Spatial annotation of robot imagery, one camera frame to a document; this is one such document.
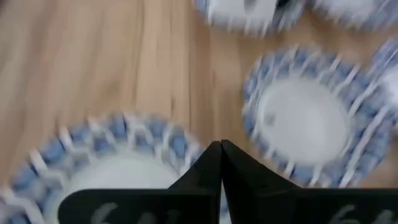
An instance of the stack of plates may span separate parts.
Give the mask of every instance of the stack of plates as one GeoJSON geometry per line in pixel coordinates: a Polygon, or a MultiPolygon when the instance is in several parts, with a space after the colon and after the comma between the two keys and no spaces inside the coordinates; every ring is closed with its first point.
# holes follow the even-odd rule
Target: stack of plates
{"type": "Polygon", "coordinates": [[[374,77],[321,50],[266,55],[244,84],[246,132],[302,186],[356,185],[383,160],[396,123],[374,77]]]}
{"type": "Polygon", "coordinates": [[[302,0],[272,0],[277,2],[273,5],[274,11],[262,12],[256,5],[272,2],[270,0],[229,0],[225,6],[232,6],[231,2],[238,2],[236,10],[230,13],[217,13],[211,8],[215,2],[223,0],[194,0],[195,8],[200,12],[202,18],[209,24],[227,31],[238,31],[245,34],[264,36],[268,32],[278,32],[290,29],[295,25],[303,14],[305,1],[302,0]]]}
{"type": "MultiPolygon", "coordinates": [[[[202,152],[191,135],[153,116],[114,116],[64,129],[33,150],[0,191],[0,223],[58,223],[61,201],[83,189],[166,189],[202,152]]],[[[220,223],[229,223],[223,199],[220,223]]]]}
{"type": "Polygon", "coordinates": [[[383,29],[398,22],[396,0],[312,0],[313,8],[335,23],[357,29],[383,29]]]}

